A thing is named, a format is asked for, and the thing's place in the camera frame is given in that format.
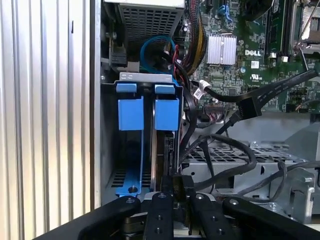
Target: capacitor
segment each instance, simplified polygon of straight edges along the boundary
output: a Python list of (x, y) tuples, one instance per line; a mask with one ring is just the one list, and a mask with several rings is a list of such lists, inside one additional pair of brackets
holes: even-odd
[(242, 66), (242, 67), (240, 67), (240, 68), (238, 69), (238, 72), (239, 72), (239, 74), (243, 75), (243, 74), (246, 73), (246, 68), (245, 68), (244, 66)]

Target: wire bundle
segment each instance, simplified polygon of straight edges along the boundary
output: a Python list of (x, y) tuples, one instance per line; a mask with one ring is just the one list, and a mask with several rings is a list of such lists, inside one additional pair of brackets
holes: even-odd
[(190, 0), (187, 7), (190, 21), (190, 46), (182, 60), (182, 66), (190, 76), (199, 67), (206, 54), (208, 39), (201, 18), (200, 0)]

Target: black connector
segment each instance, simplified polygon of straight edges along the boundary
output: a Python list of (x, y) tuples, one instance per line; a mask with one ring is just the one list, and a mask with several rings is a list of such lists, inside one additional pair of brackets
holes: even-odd
[(237, 103), (241, 120), (252, 119), (262, 115), (261, 107), (256, 97), (249, 97)]
[(212, 9), (214, 7), (214, 0), (206, 0), (205, 6), (208, 11)]

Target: screw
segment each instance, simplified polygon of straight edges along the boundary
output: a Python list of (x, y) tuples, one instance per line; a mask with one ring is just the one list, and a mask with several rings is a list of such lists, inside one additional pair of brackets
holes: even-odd
[(117, 39), (117, 33), (116, 33), (116, 32), (113, 32), (113, 33), (112, 33), (112, 39), (113, 39), (113, 40), (116, 40), (116, 39)]
[(127, 204), (133, 204), (133, 203), (135, 202), (135, 200), (129, 197), (128, 200), (125, 201), (125, 202), (126, 202)]
[(197, 194), (197, 195), (195, 195), (195, 197), (196, 197), (197, 199), (203, 199), (203, 198), (204, 198), (204, 196), (203, 196), (202, 194)]
[(165, 195), (165, 194), (163, 194), (163, 193), (160, 193), (159, 195), (158, 195), (158, 198), (161, 198), (161, 199), (165, 199), (167, 196)]
[(239, 202), (235, 199), (230, 199), (229, 203), (231, 203), (232, 205), (238, 205)]
[(272, 209), (276, 209), (277, 205), (274, 202), (271, 202), (269, 207), (272, 208)]

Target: corrugated metal panel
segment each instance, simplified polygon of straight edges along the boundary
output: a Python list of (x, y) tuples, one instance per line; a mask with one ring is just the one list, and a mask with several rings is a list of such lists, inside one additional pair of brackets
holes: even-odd
[(0, 0), (0, 239), (90, 210), (89, 0)]

